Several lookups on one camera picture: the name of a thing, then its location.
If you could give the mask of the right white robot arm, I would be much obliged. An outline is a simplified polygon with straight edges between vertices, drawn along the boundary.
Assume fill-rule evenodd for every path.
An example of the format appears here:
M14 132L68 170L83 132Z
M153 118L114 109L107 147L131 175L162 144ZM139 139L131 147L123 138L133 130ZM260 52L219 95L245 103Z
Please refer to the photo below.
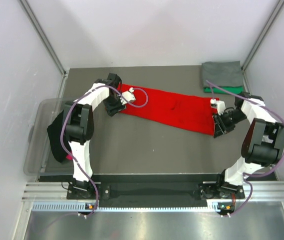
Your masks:
M227 110L221 100L211 99L217 110L213 115L213 137L230 133L236 124L248 120L250 127L241 148L241 157L217 177L215 192L221 198L236 194L244 183L244 174L276 165L284 151L284 125L265 109L262 97L242 92L235 98L235 106Z

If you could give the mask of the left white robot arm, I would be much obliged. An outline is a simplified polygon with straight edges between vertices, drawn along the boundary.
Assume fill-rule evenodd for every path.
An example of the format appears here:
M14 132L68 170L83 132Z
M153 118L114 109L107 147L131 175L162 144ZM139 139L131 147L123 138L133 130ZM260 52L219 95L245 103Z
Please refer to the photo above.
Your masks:
M63 112L63 136L70 146L74 173L69 191L73 198L89 199L96 196L92 182L89 145L94 133L94 110L103 103L107 114L114 116L125 109L125 101L116 92L122 87L121 78L110 73L106 79L98 79L83 96L67 102Z

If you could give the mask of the red t shirt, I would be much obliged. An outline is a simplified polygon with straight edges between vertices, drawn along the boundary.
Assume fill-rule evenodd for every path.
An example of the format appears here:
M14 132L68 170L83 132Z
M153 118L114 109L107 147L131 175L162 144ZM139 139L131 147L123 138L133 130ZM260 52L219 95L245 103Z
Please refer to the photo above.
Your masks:
M135 105L127 105L121 113L151 120L171 127L213 136L215 124L213 115L217 110L211 107L209 97L185 95L159 89L142 87L135 90Z

